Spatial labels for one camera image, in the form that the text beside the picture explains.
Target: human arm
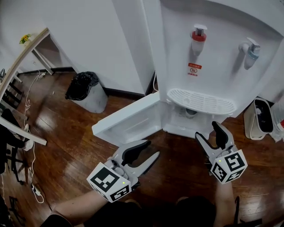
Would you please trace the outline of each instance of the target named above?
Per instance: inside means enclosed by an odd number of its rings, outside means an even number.
[[[217,181],[215,194],[216,203],[216,218],[214,227],[224,227],[225,225],[233,224],[236,205],[234,202],[232,183],[221,184]]]
[[[64,217],[72,226],[75,226],[87,221],[107,202],[106,199],[93,190],[56,205],[52,214]]]

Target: plastic bag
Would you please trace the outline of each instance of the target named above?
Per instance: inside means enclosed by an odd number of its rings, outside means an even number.
[[[81,101],[88,96],[91,88],[99,82],[94,72],[82,72],[75,75],[65,94],[66,99]]]

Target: trash can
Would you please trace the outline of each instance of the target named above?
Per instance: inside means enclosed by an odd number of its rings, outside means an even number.
[[[101,113],[107,105],[107,95],[94,72],[76,74],[65,98],[72,100],[91,113]]]
[[[262,140],[273,131],[273,122],[268,102],[256,98],[244,112],[245,136],[252,140]]]

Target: white cube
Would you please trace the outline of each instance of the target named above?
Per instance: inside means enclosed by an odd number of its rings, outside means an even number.
[[[248,164],[242,150],[216,158],[211,172],[222,183],[228,183],[239,178]]]
[[[87,181],[94,190],[111,203],[132,191],[130,181],[101,162],[88,176]]]

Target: open cabinet door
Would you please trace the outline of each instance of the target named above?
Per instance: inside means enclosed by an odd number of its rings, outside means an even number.
[[[144,139],[163,128],[166,108],[159,92],[149,94],[100,120],[93,134],[116,146]]]

